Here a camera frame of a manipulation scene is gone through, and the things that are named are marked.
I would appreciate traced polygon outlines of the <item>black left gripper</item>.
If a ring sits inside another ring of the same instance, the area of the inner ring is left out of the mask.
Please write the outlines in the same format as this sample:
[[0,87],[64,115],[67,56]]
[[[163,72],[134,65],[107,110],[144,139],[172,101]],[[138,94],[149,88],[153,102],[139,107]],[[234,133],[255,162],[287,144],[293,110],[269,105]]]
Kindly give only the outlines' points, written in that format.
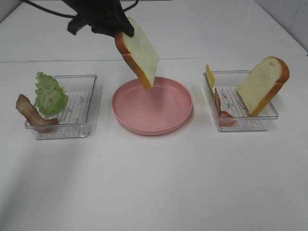
[[74,36],[86,25],[94,33],[115,37],[118,32],[124,32],[134,36],[134,28],[118,0],[65,0],[64,3],[77,13],[67,26],[67,31]]

